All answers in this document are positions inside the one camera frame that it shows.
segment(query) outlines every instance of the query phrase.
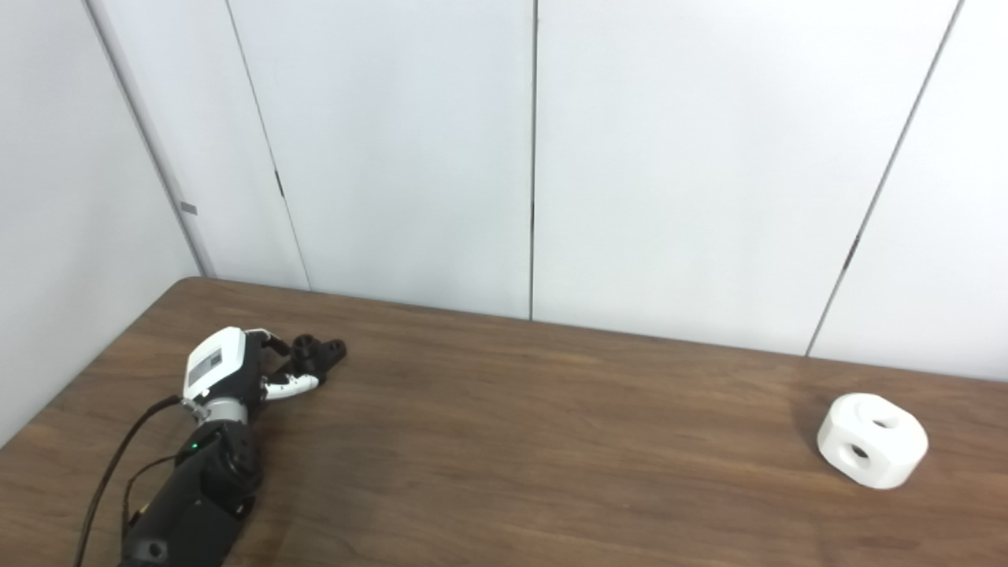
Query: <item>panel seam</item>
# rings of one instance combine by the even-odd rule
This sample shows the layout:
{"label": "panel seam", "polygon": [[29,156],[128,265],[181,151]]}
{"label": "panel seam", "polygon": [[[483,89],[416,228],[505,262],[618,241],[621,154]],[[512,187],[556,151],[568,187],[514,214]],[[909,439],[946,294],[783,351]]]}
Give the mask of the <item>panel seam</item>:
{"label": "panel seam", "polygon": [[837,299],[837,293],[840,291],[840,287],[844,282],[844,277],[847,275],[847,271],[851,266],[852,260],[854,259],[854,254],[857,251],[858,244],[860,244],[865,229],[868,227],[868,222],[871,220],[872,214],[875,212],[875,206],[879,202],[882,190],[885,188],[886,182],[889,181],[889,174],[892,172],[892,165],[899,156],[899,151],[903,147],[906,134],[910,131],[910,126],[917,114],[920,101],[923,99],[924,92],[930,84],[931,77],[934,75],[934,70],[937,68],[938,61],[941,59],[941,52],[944,50],[946,43],[948,43],[949,37],[952,35],[952,30],[956,25],[956,21],[959,19],[959,13],[963,9],[963,5],[965,3],[966,0],[958,0],[956,2],[956,7],[953,9],[948,25],[946,25],[944,33],[941,34],[938,46],[934,50],[934,55],[931,58],[930,65],[927,67],[927,73],[924,74],[924,79],[920,83],[920,88],[917,90],[917,96],[913,99],[913,104],[910,105],[910,111],[907,113],[906,121],[903,122],[903,129],[900,130],[899,137],[896,138],[896,144],[893,146],[892,153],[889,154],[889,161],[886,162],[885,169],[882,171],[882,177],[879,179],[878,186],[875,188],[872,200],[868,204],[865,216],[861,219],[861,226],[858,227],[858,232],[854,236],[854,243],[848,251],[847,257],[844,261],[844,266],[841,268],[840,274],[837,276],[837,281],[834,282],[833,291],[830,293],[830,298],[827,300],[826,307],[823,309],[823,314],[820,316],[818,323],[815,325],[815,331],[812,333],[811,339],[808,341],[808,347],[805,349],[805,356],[811,356],[812,348],[815,347],[815,341],[818,339],[820,333],[823,331],[823,325],[826,323],[827,316],[830,315],[830,309],[833,307],[834,300]]}
{"label": "panel seam", "polygon": [[171,192],[171,186],[168,184],[166,167],[154,153],[154,147],[150,142],[150,135],[146,128],[144,128],[143,123],[140,121],[140,113],[136,109],[136,102],[130,95],[129,89],[126,88],[126,81],[123,79],[122,69],[120,69],[119,64],[112,55],[112,48],[109,46],[109,39],[105,36],[105,32],[102,30],[102,26],[98,21],[98,16],[95,15],[95,7],[92,6],[92,0],[81,0],[81,4],[84,6],[84,11],[88,15],[88,19],[91,20],[91,27],[95,30],[98,43],[102,47],[102,52],[105,53],[105,59],[112,71],[112,76],[115,79],[116,86],[119,88],[119,93],[122,95],[123,101],[126,103],[127,111],[129,112],[130,118],[133,119],[133,124],[136,126],[137,133],[140,134],[140,140],[143,143],[143,148],[147,152],[147,156],[150,158],[151,165],[154,168],[154,175],[157,176],[157,181],[161,184],[161,189],[164,191],[164,197],[168,200],[168,206],[171,209],[171,214],[174,215],[178,229],[182,233],[182,239],[185,241],[190,254],[193,256],[193,262],[196,264],[197,271],[204,277],[213,275],[207,268],[207,263],[210,261],[210,258],[203,258],[200,255],[196,241],[193,238],[193,234],[185,226],[185,221],[182,220],[181,213],[178,210],[181,199],[176,197]]}
{"label": "panel seam", "polygon": [[280,192],[280,200],[283,201],[283,210],[287,213],[287,224],[290,226],[290,234],[294,237],[294,247],[297,248],[297,259],[301,261],[301,271],[304,273],[304,282],[307,284],[308,291],[313,292],[311,277],[308,275],[308,266],[304,262],[304,252],[301,251],[301,242],[297,238],[297,228],[294,226],[294,219],[290,216],[290,205],[287,203],[287,196],[283,192],[283,184],[280,182],[280,172],[276,166],[276,156],[273,154],[273,143],[269,140],[269,132],[266,130],[266,121],[262,118],[262,107],[259,105],[259,94],[255,91],[255,83],[252,82],[252,72],[249,70],[249,62],[245,58],[245,45],[242,44],[242,37],[238,33],[238,24],[235,22],[235,13],[231,10],[231,0],[224,0],[224,5],[228,8],[228,18],[231,20],[231,31],[235,34],[235,42],[238,43],[238,52],[242,56],[242,67],[245,68],[245,78],[249,83],[249,90],[252,92],[252,101],[255,103],[255,111],[259,116],[259,127],[262,128],[262,137],[266,141],[266,149],[269,151],[269,162],[273,167],[273,176],[276,178],[276,187]]}
{"label": "panel seam", "polygon": [[535,297],[535,166],[536,126],[539,104],[539,0],[532,0],[532,128],[531,161],[529,172],[528,218],[528,320],[534,321]]}

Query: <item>black arm segment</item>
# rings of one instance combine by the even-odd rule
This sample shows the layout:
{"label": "black arm segment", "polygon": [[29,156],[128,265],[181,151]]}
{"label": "black arm segment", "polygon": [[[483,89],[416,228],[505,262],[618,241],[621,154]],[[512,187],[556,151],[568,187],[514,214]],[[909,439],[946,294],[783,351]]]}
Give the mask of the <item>black arm segment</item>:
{"label": "black arm segment", "polygon": [[185,442],[171,476],[123,540],[120,567],[219,567],[262,481],[250,428],[208,422]]}

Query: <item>hole in object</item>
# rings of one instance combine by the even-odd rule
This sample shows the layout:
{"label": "hole in object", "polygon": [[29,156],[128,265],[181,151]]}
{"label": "hole in object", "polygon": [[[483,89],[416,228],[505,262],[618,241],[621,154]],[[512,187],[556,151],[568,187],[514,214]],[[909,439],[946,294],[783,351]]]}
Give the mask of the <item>hole in object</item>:
{"label": "hole in object", "polygon": [[876,418],[872,420],[872,423],[879,426],[882,429],[893,429],[899,425],[899,419],[895,416],[886,418]]}
{"label": "hole in object", "polygon": [[847,446],[846,451],[841,452],[841,457],[847,464],[858,468],[868,468],[872,463],[872,459],[868,456],[868,453],[853,443]]}

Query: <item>wooden table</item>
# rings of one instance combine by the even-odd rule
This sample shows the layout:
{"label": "wooden table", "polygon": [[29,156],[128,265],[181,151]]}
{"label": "wooden table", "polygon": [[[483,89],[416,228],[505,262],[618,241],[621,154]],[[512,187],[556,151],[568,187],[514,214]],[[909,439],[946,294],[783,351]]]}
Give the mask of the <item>wooden table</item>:
{"label": "wooden table", "polygon": [[[69,564],[123,434],[227,325],[350,349],[257,422],[266,480],[227,565],[1008,565],[1008,384],[200,278],[0,450],[4,565]],[[848,391],[927,429],[903,487],[863,488],[817,454]],[[125,478],[192,429],[172,409],[137,436],[87,565],[116,564]]]}

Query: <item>white block with holes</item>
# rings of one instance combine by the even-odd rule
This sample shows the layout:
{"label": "white block with holes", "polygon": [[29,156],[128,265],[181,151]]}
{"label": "white block with holes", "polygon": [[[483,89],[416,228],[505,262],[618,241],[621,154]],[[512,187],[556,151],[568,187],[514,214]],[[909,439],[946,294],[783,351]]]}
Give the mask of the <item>white block with holes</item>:
{"label": "white block with holes", "polygon": [[873,393],[841,395],[818,433],[826,460],[859,484],[895,488],[927,452],[927,434],[909,412]]}

